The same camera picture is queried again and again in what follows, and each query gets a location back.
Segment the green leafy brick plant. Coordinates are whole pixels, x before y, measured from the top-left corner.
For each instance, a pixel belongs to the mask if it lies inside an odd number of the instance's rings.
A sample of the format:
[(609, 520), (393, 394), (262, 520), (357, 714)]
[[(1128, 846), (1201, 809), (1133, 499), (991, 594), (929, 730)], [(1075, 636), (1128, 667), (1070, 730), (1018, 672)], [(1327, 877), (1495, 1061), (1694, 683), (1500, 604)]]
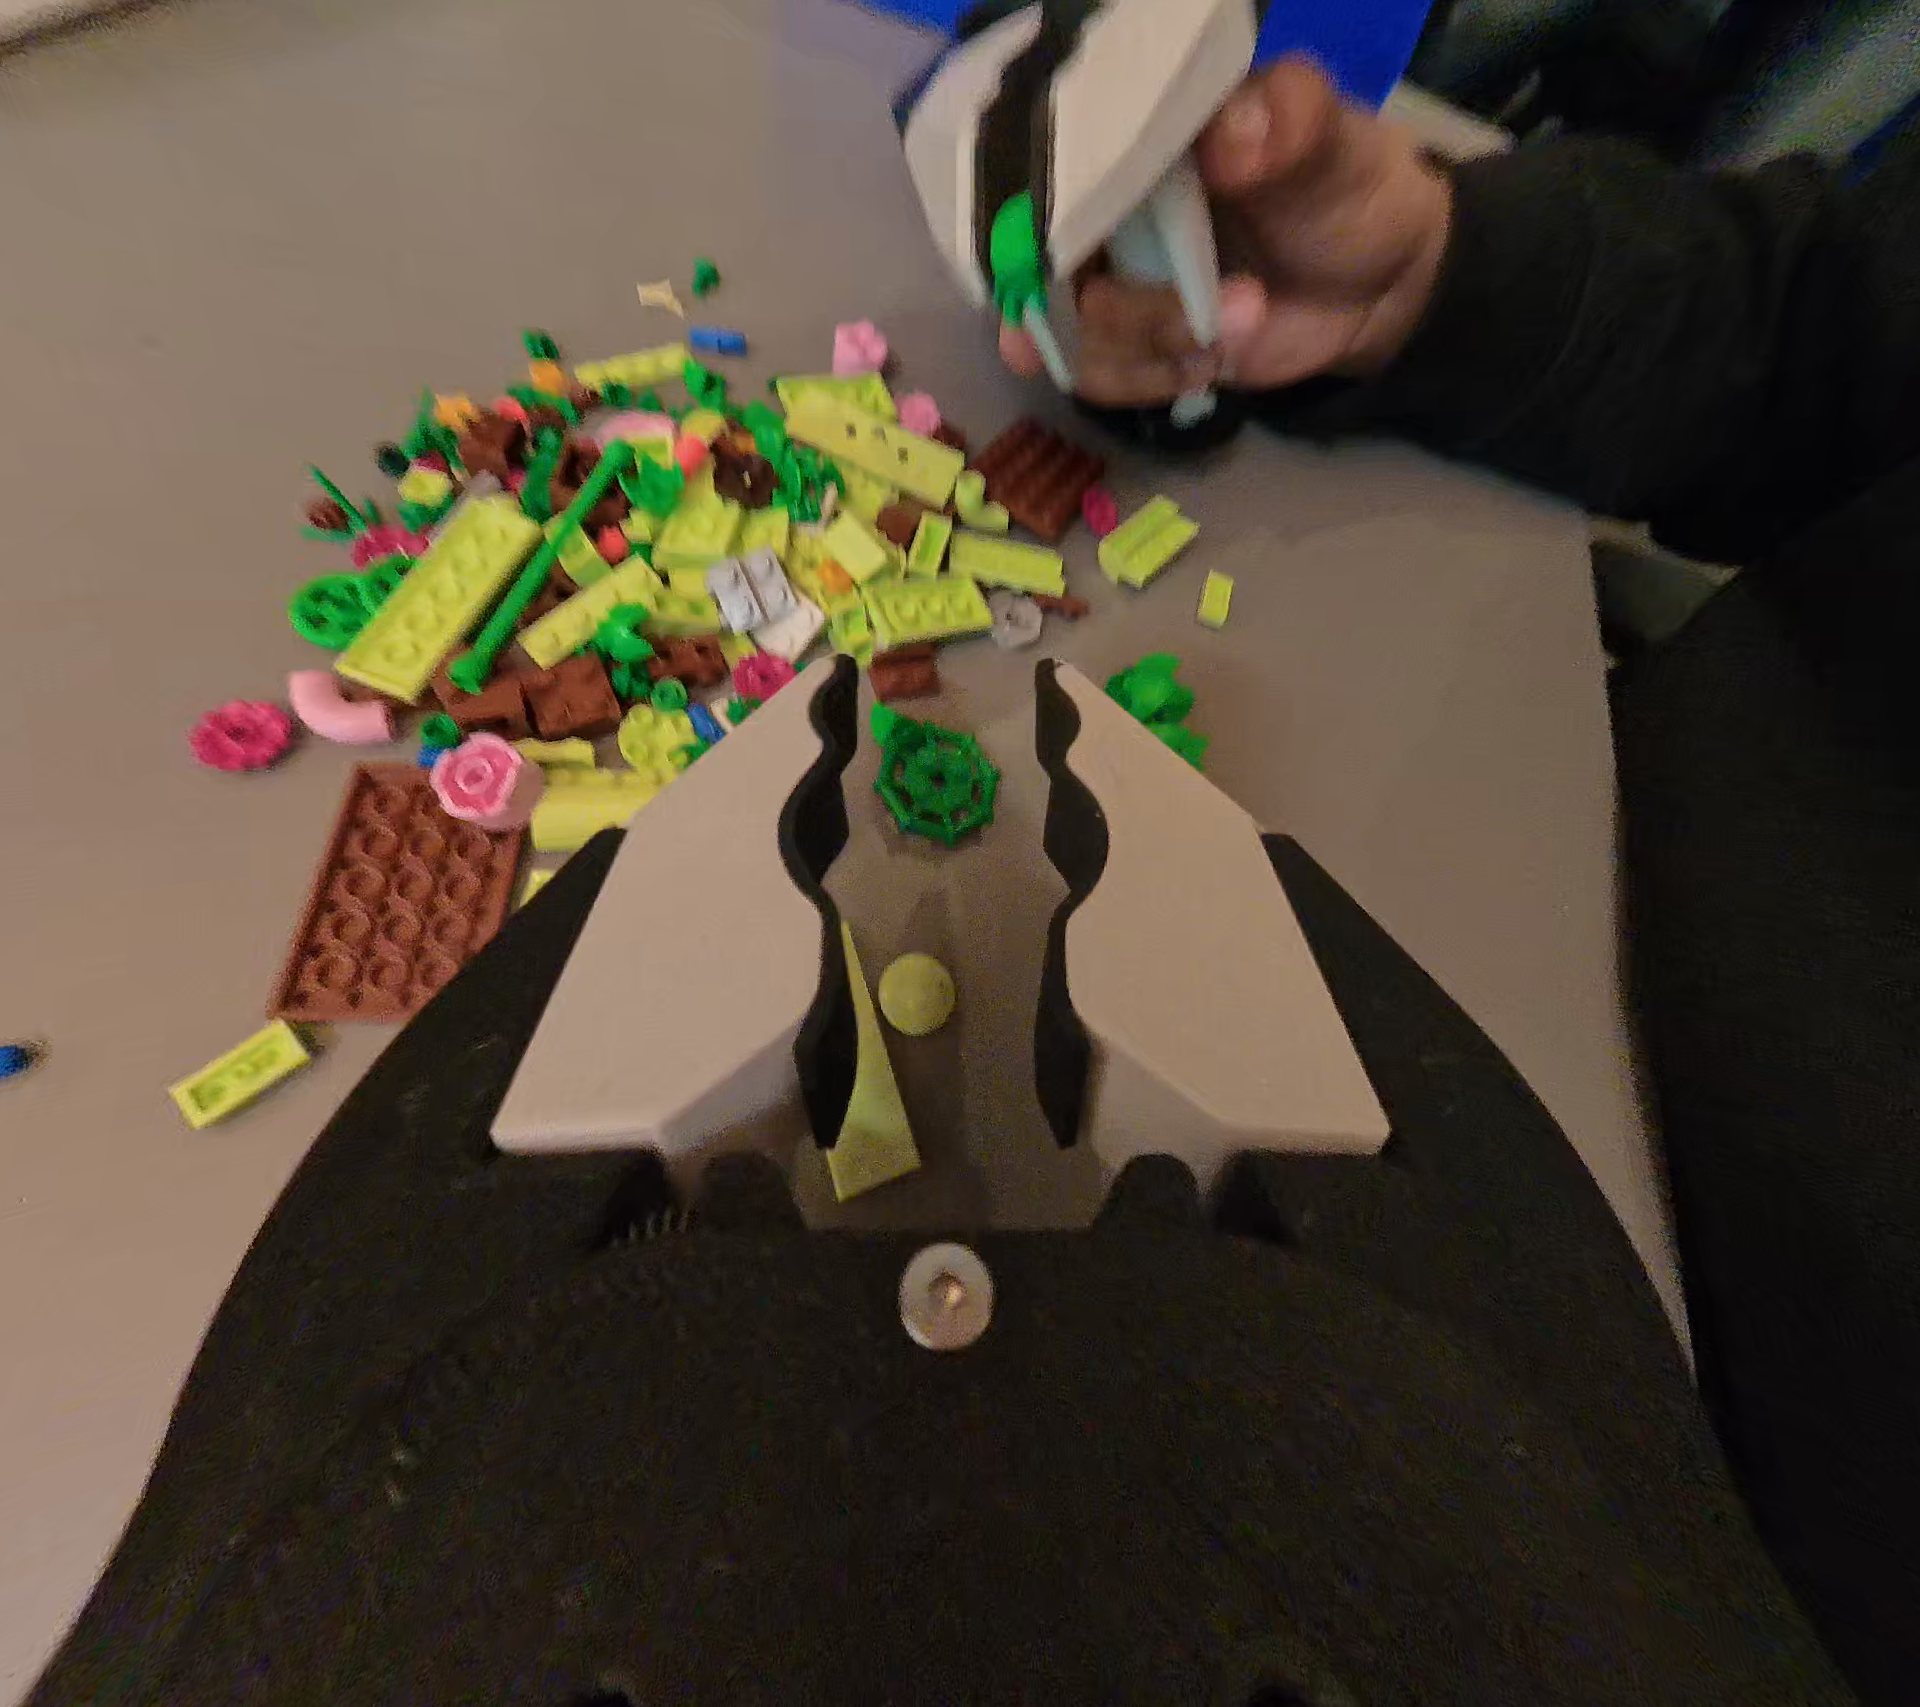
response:
[(997, 762), (976, 735), (913, 720), (892, 704), (871, 709), (881, 751), (876, 798), (902, 835), (955, 851), (997, 819)]

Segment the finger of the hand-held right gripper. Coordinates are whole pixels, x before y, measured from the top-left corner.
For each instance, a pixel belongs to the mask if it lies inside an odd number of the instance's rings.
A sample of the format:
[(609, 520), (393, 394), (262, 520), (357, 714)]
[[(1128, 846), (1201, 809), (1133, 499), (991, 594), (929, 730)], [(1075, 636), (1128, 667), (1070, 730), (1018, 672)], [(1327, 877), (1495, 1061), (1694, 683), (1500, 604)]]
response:
[(1217, 278), (1191, 147), (1254, 58), (1254, 0), (1096, 0), (1049, 84), (1044, 252), (1075, 273), (1128, 226), (1159, 278)]
[(970, 305), (991, 305), (991, 215), (1033, 189), (1049, 257), (1054, 215), (1054, 42), (976, 32), (950, 42), (902, 95), (902, 163), (923, 226)]

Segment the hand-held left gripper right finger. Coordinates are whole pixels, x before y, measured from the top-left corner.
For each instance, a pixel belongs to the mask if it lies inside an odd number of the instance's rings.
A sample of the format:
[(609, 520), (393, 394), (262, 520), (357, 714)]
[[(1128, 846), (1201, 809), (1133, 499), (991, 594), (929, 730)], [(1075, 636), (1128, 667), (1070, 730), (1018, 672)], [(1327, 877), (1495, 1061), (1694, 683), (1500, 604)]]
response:
[(1033, 1092), (1102, 1171), (1380, 1156), (1385, 1103), (1249, 809), (1081, 667), (1039, 662), (1044, 930)]

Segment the long wide lime plate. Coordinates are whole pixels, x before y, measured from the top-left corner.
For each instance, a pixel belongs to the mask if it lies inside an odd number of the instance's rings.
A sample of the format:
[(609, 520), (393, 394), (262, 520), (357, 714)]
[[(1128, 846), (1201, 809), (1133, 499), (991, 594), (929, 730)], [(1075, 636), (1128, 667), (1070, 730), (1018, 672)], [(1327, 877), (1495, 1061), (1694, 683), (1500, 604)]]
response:
[(414, 704), (441, 662), (493, 615), (535, 546), (540, 525), (514, 494), (467, 494), (330, 672)]

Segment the person's right hand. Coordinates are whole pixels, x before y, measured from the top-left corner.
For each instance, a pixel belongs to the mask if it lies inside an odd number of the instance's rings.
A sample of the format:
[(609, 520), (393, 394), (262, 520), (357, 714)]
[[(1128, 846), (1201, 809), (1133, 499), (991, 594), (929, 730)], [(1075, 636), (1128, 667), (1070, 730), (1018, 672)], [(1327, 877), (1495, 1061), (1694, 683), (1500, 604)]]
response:
[(1453, 179), (1306, 58), (1249, 74), (1196, 137), (1222, 263), (1217, 341), (1170, 289), (1075, 278), (1075, 399), (1369, 378), (1416, 331), (1453, 226)]

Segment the lime face print tile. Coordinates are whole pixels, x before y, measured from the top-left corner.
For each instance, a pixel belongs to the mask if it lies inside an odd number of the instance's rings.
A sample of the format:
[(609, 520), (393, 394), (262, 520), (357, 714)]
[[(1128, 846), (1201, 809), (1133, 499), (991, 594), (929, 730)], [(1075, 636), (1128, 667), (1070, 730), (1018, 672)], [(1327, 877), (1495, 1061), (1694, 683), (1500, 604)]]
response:
[(839, 473), (866, 473), (871, 483), (908, 494), (929, 509), (955, 499), (965, 452), (881, 420), (866, 404), (803, 394), (787, 404), (787, 436), (824, 452)]

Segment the green leafy stalk piece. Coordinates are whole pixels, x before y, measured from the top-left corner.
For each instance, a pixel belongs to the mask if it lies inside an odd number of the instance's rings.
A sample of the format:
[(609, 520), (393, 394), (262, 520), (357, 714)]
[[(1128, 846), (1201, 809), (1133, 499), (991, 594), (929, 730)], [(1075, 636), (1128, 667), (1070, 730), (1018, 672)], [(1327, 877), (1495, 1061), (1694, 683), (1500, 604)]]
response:
[(1033, 189), (1018, 189), (997, 205), (986, 247), (997, 320), (1023, 331), (1033, 315), (1049, 310), (1049, 257)]

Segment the green leaf cluster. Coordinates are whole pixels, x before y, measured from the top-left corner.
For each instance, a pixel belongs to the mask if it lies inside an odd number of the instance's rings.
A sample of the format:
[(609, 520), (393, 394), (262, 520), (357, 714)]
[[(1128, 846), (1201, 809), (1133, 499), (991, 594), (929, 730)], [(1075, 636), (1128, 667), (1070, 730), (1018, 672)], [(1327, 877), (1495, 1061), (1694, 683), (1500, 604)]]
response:
[(1117, 667), (1102, 688), (1107, 699), (1133, 714), (1159, 746), (1170, 746), (1196, 772), (1207, 767), (1207, 735), (1191, 730), (1196, 688), (1180, 683), (1175, 651), (1149, 651)]

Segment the pink printed round tile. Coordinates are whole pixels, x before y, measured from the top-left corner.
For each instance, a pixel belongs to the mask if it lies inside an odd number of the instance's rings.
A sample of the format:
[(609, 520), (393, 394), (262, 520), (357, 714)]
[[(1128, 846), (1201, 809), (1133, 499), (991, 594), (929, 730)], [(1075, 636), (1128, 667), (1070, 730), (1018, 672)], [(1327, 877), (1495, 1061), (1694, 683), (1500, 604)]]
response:
[(435, 804), (472, 830), (525, 830), (546, 798), (546, 767), (504, 735), (467, 735), (430, 762)]

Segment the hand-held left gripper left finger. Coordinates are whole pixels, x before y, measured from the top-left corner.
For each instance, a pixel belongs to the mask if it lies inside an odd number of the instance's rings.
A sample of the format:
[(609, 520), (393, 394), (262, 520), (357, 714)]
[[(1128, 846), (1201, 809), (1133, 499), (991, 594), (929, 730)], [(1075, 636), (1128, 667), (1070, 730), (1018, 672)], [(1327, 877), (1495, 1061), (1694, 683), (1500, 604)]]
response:
[(839, 1145), (855, 993), (829, 867), (860, 672), (824, 657), (650, 798), (493, 1113), (514, 1156)]

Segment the pile of small toy bricks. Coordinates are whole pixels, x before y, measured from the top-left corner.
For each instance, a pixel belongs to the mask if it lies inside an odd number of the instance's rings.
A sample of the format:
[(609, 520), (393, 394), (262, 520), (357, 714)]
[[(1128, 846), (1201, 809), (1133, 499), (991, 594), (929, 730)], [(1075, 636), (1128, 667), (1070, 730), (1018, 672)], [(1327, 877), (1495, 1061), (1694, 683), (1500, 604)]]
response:
[[(530, 846), (514, 877), (525, 893), (551, 877), (540, 861), (561, 861), (603, 830), (630, 830), (650, 798), (813, 662), (850, 657), (871, 709), (892, 704), (965, 730), (929, 714), (955, 646), (997, 641), (1023, 651), (1054, 620), (1086, 620), (1091, 609), (1075, 594), (1075, 557), (1096, 562), (1086, 520), (1054, 546), (1018, 530), (1002, 504), (986, 504), (960, 431), (944, 425), (929, 394), (892, 394), (887, 373), (787, 373), (766, 383), (771, 399), (750, 399), (729, 394), (729, 378), (687, 352), (677, 383), (614, 383), (598, 394), (572, 383), (551, 336), (525, 331), (525, 352), (525, 383), (488, 404), (420, 394), (414, 431), (399, 446), (378, 446), (378, 467), (393, 483), (388, 504), (351, 499), (315, 473), (320, 494), (304, 525), (336, 557), (325, 573), (383, 562), (409, 573), (467, 494), (514, 494), (546, 536), (598, 452), (609, 441), (635, 446), (635, 467), (561, 546), (483, 693), (462, 693), (446, 678), (472, 630), (414, 704), (388, 699), (388, 746), (414, 730), (414, 767), (425, 772), (467, 735), (504, 735), (546, 767), (546, 798), (525, 825)], [(850, 399), (960, 446), (955, 499), (929, 509), (797, 446), (787, 404), (803, 394)], [(986, 725), (965, 735), (997, 762), (1002, 809), (1012, 798), (1012, 751), (991, 746)], [(902, 835), (887, 809), (881, 830), (939, 856), (986, 840), (976, 830), (944, 851)]]

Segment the lime ridged toy brick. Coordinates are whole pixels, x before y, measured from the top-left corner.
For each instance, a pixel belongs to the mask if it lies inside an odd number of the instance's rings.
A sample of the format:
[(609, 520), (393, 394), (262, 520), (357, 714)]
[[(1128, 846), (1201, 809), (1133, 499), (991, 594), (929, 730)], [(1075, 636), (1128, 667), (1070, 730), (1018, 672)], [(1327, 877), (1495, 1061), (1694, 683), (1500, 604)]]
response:
[(1117, 588), (1149, 588), (1191, 541), (1196, 520), (1170, 494), (1154, 494), (1096, 541), (1096, 567)]

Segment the green toy stem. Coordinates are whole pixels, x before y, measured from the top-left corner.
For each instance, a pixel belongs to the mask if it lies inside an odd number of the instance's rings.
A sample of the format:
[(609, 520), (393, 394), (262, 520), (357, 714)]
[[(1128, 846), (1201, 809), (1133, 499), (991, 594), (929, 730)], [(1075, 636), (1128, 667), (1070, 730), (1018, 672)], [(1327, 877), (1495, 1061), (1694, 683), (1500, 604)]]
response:
[(535, 604), (546, 573), (556, 567), (561, 546), (582, 530), (582, 520), (598, 509), (598, 499), (635, 467), (630, 441), (609, 441), (577, 488), (577, 499), (551, 520), (535, 557), (514, 573), (514, 588), (498, 599), (498, 609), (477, 625), (467, 651), (446, 667), (451, 688), (483, 693), (493, 678), (493, 662), (504, 641), (514, 636), (519, 615)]

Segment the brown toy brick plate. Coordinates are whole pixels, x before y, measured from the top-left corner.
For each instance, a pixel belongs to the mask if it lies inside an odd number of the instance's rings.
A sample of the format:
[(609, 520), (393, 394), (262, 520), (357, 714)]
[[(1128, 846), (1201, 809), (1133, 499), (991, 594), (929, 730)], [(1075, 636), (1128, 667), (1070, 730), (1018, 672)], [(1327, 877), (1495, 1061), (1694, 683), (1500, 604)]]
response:
[(268, 1019), (409, 1024), (498, 935), (530, 830), (441, 809), (414, 762), (357, 762)]
[(1023, 415), (970, 457), (970, 473), (981, 473), (986, 504), (1002, 504), (1018, 530), (1054, 546), (1107, 478), (1107, 457)]

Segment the pink curved toy tube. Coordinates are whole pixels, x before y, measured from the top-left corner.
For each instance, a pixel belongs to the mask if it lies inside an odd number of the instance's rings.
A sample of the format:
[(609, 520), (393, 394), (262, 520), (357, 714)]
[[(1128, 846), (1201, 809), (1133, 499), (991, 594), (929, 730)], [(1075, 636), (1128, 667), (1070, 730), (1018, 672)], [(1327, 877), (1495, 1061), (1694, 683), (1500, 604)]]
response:
[(336, 746), (383, 746), (393, 741), (393, 704), (367, 688), (346, 688), (325, 667), (289, 672), (289, 709), (294, 720)]

